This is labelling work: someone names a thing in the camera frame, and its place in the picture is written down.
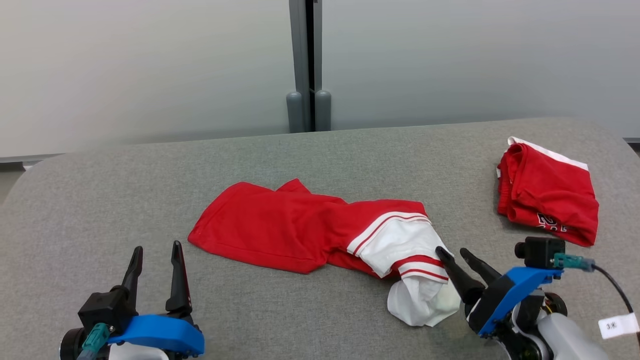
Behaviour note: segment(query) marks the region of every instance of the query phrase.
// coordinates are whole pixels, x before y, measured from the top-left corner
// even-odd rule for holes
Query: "white label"
[[[635,313],[599,320],[598,326],[603,339],[640,332]]]

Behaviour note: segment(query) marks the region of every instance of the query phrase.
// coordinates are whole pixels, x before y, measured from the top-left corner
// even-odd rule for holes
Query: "white fabric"
[[[394,263],[411,256],[438,259],[438,246],[446,249],[424,214],[392,212],[378,217],[349,244],[348,251],[383,277]],[[387,309],[408,325],[434,326],[460,307],[460,296],[441,266],[411,261],[398,270],[402,280],[391,287]]]
[[[460,296],[451,281],[434,283],[409,276],[391,286],[387,309],[411,326],[435,326],[460,308]]]
[[[388,213],[384,213],[380,215],[376,220],[373,220],[369,226],[362,232],[362,234],[358,235],[349,246],[347,246],[347,251],[350,254],[358,253],[367,245],[368,242],[373,240],[375,236],[387,225],[387,223],[391,220],[400,221],[400,222],[411,222],[416,220],[427,221],[430,223],[429,218],[425,214],[420,213],[403,213],[400,211],[391,211]]]
[[[579,167],[581,169],[589,171],[589,167],[585,163],[581,163],[579,161],[571,160],[570,158],[567,158],[566,156],[564,156],[562,154],[558,154],[557,152],[553,152],[551,150],[545,149],[544,147],[542,147],[540,145],[536,145],[536,144],[528,142],[526,140],[519,139],[519,138],[516,138],[514,136],[510,136],[507,139],[507,143],[509,144],[509,146],[513,145],[514,143],[524,143],[524,144],[529,145],[532,148],[536,149],[538,152],[541,152],[544,155],[547,155],[549,158],[552,158],[553,160],[557,160],[557,161],[560,161],[562,163],[573,165],[573,166],[576,166],[576,167]]]
[[[378,226],[369,226],[363,233],[373,227],[373,235],[359,235],[349,244],[347,251],[361,258],[380,277],[388,275],[396,261],[410,256],[426,255],[437,259],[436,248],[447,247],[431,226],[431,221],[424,214],[418,215],[400,212],[381,215],[373,222]]]
[[[446,284],[449,278],[447,272],[441,266],[421,263],[419,261],[412,261],[400,265],[398,272],[402,278],[407,276],[422,276],[442,284]]]

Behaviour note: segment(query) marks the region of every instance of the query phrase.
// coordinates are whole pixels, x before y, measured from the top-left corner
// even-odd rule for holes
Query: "blue plastic part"
[[[121,341],[179,352],[188,356],[204,354],[202,333],[185,320],[167,316],[134,316],[124,334],[110,337],[108,343],[114,344]]]
[[[528,267],[515,267],[509,270],[503,276],[509,277],[513,282],[513,287],[507,291],[500,304],[495,308],[489,320],[480,329],[478,335],[488,335],[493,332],[495,325],[511,311],[521,301],[524,300],[532,291],[539,288],[542,284],[550,284],[554,276],[560,276],[564,270],[562,269],[538,269]]]

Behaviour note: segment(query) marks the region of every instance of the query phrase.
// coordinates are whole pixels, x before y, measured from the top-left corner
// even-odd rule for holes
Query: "cloth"
[[[313,194],[298,179],[276,191],[237,183],[207,207],[188,240],[212,254],[302,274],[329,263],[400,276],[387,307],[409,325],[434,326],[460,305],[435,253],[444,244],[415,201],[348,204]]]
[[[498,213],[577,245],[594,245],[599,205],[587,164],[518,138],[508,144],[498,165]]]

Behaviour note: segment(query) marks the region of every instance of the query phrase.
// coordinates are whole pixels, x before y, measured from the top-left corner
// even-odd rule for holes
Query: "printed logo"
[[[557,221],[554,218],[543,213],[538,213],[538,222],[540,223],[538,227],[544,230],[558,231],[558,227],[560,227],[561,233],[566,233],[567,230],[569,230],[568,226],[558,225]]]

